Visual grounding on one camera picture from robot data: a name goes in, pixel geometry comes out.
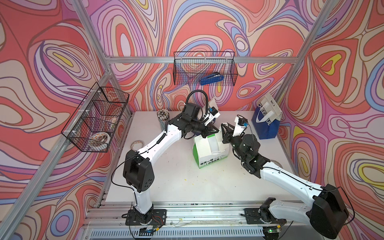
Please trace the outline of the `dark blue paper bag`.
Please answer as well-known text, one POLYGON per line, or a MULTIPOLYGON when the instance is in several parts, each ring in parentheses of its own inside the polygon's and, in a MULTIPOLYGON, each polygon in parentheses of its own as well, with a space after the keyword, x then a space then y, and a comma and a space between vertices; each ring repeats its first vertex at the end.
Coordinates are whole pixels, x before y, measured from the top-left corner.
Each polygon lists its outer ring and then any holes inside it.
POLYGON ((272 97, 267 93, 261 98, 254 112, 252 123, 260 140, 274 139, 279 131, 282 110, 272 97))

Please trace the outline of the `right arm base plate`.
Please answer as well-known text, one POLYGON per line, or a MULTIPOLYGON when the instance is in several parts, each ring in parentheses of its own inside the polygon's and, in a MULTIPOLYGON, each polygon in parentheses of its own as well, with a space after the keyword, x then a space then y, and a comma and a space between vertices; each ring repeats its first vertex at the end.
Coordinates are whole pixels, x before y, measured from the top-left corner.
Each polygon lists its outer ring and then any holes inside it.
POLYGON ((275 218, 269 211, 259 208, 246 208, 244 213, 240 214, 246 218, 247 224, 267 224, 267 225, 285 225, 287 220, 275 218))

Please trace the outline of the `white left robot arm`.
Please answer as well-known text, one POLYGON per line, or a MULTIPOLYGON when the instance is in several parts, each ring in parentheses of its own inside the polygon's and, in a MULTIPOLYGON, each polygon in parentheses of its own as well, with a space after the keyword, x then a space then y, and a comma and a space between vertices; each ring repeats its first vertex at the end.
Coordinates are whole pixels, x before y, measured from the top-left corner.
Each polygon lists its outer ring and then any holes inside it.
POLYGON ((129 210, 127 223, 147 225, 153 220, 154 205, 149 188, 154 183, 154 165, 159 157, 175 142, 188 133, 197 133, 206 138, 219 132, 212 121, 220 116, 216 107, 206 105, 200 116, 201 107, 188 103, 176 117, 166 122, 165 129, 147 146, 126 154, 123 177, 134 190, 136 205, 129 210))

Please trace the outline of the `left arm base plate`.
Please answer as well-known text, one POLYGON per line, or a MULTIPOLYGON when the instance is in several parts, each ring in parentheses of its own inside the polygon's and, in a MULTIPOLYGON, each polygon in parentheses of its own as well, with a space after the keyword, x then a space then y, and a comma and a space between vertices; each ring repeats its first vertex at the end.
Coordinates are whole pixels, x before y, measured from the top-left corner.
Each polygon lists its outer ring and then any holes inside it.
POLYGON ((129 210, 126 217, 126 226, 163 226, 166 224, 167 210, 154 209, 141 214, 136 209, 129 210))

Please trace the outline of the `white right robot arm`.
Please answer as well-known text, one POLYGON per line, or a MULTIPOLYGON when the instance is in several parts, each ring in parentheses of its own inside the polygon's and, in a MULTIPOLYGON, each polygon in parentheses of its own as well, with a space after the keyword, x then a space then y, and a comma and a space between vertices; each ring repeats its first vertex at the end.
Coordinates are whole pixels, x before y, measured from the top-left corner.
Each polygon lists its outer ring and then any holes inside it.
POLYGON ((347 223, 349 211, 341 196, 342 188, 321 186, 304 180, 273 163, 259 153, 260 143, 253 134, 245 134, 245 127, 221 124, 223 143, 232 147, 234 156, 251 175, 269 181, 301 203, 288 203, 270 197, 259 208, 261 221, 291 220, 310 225, 322 236, 336 239, 347 223))

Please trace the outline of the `green white paper bag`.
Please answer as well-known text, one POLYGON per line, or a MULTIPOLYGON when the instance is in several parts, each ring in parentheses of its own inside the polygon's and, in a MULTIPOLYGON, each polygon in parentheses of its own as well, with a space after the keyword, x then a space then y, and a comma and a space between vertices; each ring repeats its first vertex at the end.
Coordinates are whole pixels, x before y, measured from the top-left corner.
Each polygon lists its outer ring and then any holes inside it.
POLYGON ((199 169, 227 158, 229 151, 229 144, 223 144, 222 131, 194 138, 193 156, 199 169))

